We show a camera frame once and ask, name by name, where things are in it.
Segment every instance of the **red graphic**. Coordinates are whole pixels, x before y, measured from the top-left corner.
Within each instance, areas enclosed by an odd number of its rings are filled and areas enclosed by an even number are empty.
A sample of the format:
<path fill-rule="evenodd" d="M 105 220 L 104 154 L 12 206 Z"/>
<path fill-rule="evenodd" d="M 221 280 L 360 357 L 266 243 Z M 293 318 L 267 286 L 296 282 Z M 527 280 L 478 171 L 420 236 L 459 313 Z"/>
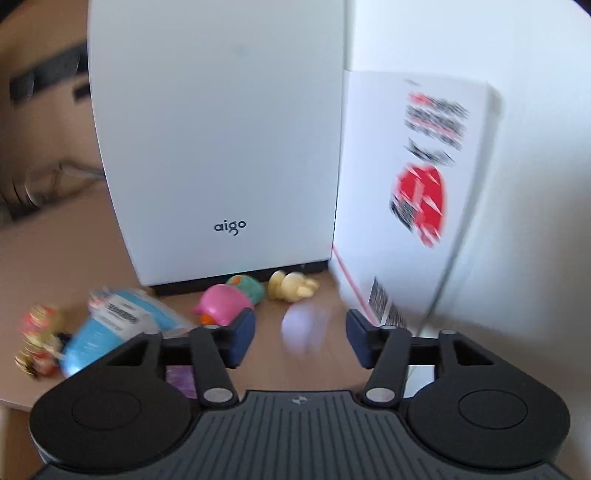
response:
<path fill-rule="evenodd" d="M 408 100 L 415 105 L 431 106 L 433 104 L 433 100 L 424 93 L 412 92 L 408 95 Z"/>
<path fill-rule="evenodd" d="M 392 190 L 390 208 L 409 230 L 417 228 L 424 245 L 432 247 L 441 238 L 445 215 L 439 171 L 431 165 L 407 165 Z"/>

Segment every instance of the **white air purifier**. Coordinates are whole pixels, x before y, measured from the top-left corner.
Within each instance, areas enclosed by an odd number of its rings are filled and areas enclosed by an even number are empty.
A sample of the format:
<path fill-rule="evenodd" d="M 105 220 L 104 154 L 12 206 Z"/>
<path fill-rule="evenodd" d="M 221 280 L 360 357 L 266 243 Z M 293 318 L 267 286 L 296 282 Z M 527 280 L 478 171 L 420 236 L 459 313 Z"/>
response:
<path fill-rule="evenodd" d="M 344 24 L 342 0 L 91 2 L 96 132 L 143 285 L 326 264 Z"/>

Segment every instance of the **logo on platform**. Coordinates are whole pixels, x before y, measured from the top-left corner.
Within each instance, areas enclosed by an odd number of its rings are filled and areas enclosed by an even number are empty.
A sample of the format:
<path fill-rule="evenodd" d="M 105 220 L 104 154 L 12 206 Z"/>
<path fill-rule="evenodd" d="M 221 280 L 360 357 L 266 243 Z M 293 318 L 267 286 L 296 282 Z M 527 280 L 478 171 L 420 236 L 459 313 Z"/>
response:
<path fill-rule="evenodd" d="M 224 220 L 223 223 L 216 223 L 213 229 L 216 232 L 229 232 L 232 233 L 234 236 L 237 236 L 240 233 L 240 230 L 246 227 L 246 222 L 244 220 L 240 220 L 239 222 L 230 222 L 228 223 L 227 220 Z"/>
<path fill-rule="evenodd" d="M 297 397 L 293 397 L 291 399 L 292 403 L 295 403 L 298 407 L 302 406 L 304 403 L 308 402 L 308 399 L 303 395 L 298 395 Z"/>

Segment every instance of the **barcode label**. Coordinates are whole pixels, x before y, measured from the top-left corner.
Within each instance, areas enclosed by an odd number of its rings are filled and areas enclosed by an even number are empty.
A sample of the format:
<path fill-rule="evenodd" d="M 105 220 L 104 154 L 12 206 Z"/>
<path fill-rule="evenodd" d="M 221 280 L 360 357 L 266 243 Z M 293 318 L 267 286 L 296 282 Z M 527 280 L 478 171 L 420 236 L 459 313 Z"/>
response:
<path fill-rule="evenodd" d="M 398 310 L 398 307 L 390 300 L 386 289 L 380 284 L 377 277 L 374 277 L 374 284 L 371 287 L 368 303 L 369 307 L 374 311 L 379 325 L 394 325 L 402 328 L 407 327 L 406 320 Z M 382 320 L 388 305 L 388 315 L 385 320 Z"/>
<path fill-rule="evenodd" d="M 157 333 L 159 330 L 148 311 L 119 295 L 110 296 L 100 309 L 95 310 L 93 317 L 125 342 L 142 332 Z"/>
<path fill-rule="evenodd" d="M 386 318 L 386 325 L 394 325 L 395 327 L 406 328 L 406 320 L 401 315 L 398 307 L 392 302 L 388 310 L 388 317 Z"/>
<path fill-rule="evenodd" d="M 386 293 L 386 289 L 381 286 L 378 279 L 374 277 L 374 284 L 371 287 L 371 293 L 369 294 L 369 306 L 374 311 L 378 320 L 381 320 L 384 316 L 387 304 L 388 294 Z"/>

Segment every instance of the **circular pad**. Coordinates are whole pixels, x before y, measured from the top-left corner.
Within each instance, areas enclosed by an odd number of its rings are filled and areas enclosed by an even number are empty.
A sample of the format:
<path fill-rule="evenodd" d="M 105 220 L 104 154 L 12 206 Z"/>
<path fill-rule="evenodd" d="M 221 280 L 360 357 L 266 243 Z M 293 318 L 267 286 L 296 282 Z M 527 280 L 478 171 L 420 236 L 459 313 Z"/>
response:
<path fill-rule="evenodd" d="M 516 469 L 551 460 L 570 426 L 549 388 L 517 369 L 470 366 L 423 387 L 408 425 L 430 449 L 454 462 Z"/>
<path fill-rule="evenodd" d="M 141 411 L 141 402 L 131 393 L 91 391 L 74 402 L 72 416 L 89 429 L 115 430 L 129 425 Z"/>
<path fill-rule="evenodd" d="M 33 441 L 45 458 L 77 471 L 125 471 L 171 451 L 191 422 L 189 401 L 136 367 L 85 371 L 35 404 Z"/>
<path fill-rule="evenodd" d="M 510 429 L 527 416 L 527 405 L 516 395 L 502 390 L 479 390 L 460 400 L 460 415 L 477 427 Z"/>

